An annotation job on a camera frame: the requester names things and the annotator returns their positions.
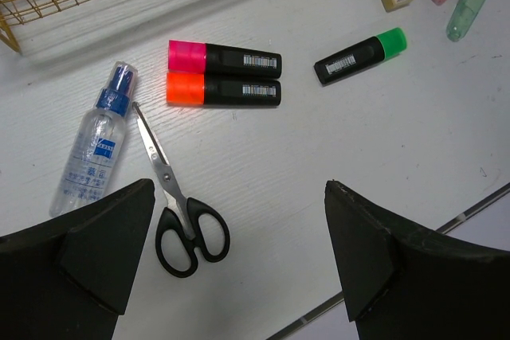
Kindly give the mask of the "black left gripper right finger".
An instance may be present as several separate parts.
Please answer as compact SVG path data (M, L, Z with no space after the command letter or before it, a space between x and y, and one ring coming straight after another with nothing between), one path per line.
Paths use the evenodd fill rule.
M329 181L325 213L361 339L506 339L509 254L458 240Z

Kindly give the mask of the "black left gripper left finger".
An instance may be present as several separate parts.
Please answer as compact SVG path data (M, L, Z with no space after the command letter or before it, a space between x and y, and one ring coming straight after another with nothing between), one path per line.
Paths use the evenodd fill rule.
M155 205L140 179L1 238L3 339L110 339L124 315Z

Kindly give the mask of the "black handled scissors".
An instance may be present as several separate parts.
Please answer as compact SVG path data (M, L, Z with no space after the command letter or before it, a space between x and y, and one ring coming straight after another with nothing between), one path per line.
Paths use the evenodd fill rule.
M145 119L139 103L131 105L144 148L151 162L151 166L157 175L159 184L167 199L167 205L163 208L155 234L155 251L162 267L174 277L185 279L192 276L198 269L198 257L194 250L198 248L205 261L217 263L226 258L230 250L230 230L223 217L206 203L193 197L183 195L171 164L164 150ZM209 215L222 229L223 247L218 254L213 254L206 245L204 233L199 219L203 215ZM190 266L186 270L174 268L163 253L163 236L173 231L178 236L188 258Z

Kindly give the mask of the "clear spray bottle blue cap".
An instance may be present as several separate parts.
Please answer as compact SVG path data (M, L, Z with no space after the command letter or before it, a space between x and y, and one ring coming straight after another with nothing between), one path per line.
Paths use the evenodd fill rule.
M93 109L80 122L49 215L59 217L99 201L106 192L127 131L138 71L118 61Z

